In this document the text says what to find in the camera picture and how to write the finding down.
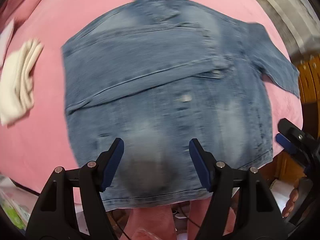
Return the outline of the person's right hand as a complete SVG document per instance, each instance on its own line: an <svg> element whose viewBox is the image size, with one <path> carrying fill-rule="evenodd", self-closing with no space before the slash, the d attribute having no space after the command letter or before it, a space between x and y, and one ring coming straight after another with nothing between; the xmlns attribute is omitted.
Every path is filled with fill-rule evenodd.
<svg viewBox="0 0 320 240"><path fill-rule="evenodd" d="M293 189L290 193L289 200L287 201L283 211L282 211L282 216L283 217L288 217L290 212L294 209L295 207L295 202L297 201L299 196L298 190Z"/></svg>

